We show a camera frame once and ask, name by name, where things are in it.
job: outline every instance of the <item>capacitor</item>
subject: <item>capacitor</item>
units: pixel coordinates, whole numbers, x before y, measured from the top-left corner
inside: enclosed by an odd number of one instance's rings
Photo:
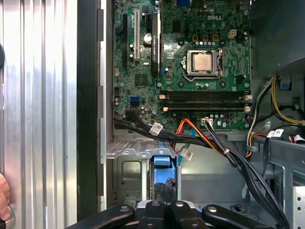
[[[131,52],[134,52],[133,44],[130,44],[130,45],[129,45],[129,48],[130,48],[130,51],[131,51]]]
[[[144,36],[144,42],[148,45],[152,44],[152,34],[151,33],[147,33]]]

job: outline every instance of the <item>motherboard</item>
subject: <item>motherboard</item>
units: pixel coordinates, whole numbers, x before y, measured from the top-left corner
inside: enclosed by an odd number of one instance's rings
[[[148,124],[245,130],[251,110],[249,5],[116,0],[114,115]]]

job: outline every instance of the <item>cpu socket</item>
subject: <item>cpu socket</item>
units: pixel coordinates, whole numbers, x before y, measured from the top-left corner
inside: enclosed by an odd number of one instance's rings
[[[189,81],[218,79],[223,75],[223,50],[188,50],[181,64]]]

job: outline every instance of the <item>screw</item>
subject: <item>screw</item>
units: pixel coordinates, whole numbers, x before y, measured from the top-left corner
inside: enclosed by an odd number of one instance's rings
[[[127,208],[127,207],[121,207],[121,210],[120,211],[122,211],[122,212],[125,212],[125,211],[129,211],[129,209]]]
[[[160,204],[159,204],[158,202],[153,202],[152,205],[153,205],[154,207],[160,206]]]
[[[208,210],[209,210],[210,212],[217,212],[217,209],[214,208],[214,207],[208,207]]]
[[[182,207],[183,206],[183,202],[180,202],[180,201],[176,202],[176,206]]]

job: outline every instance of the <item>pci express slot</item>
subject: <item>pci express slot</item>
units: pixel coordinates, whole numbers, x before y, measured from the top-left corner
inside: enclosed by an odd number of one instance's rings
[[[160,11],[152,13],[152,76],[159,77],[160,72],[161,19]]]
[[[134,60],[140,60],[140,11],[134,10]]]
[[[243,103],[166,103],[163,111],[244,111]]]
[[[123,25],[123,31],[122,31],[123,66],[124,68],[127,68],[127,50],[128,50],[128,15],[127,14],[123,14],[122,25]]]
[[[193,91],[163,91],[160,99],[169,101],[196,101],[196,100],[237,100],[242,101],[246,94],[244,92],[193,92]]]

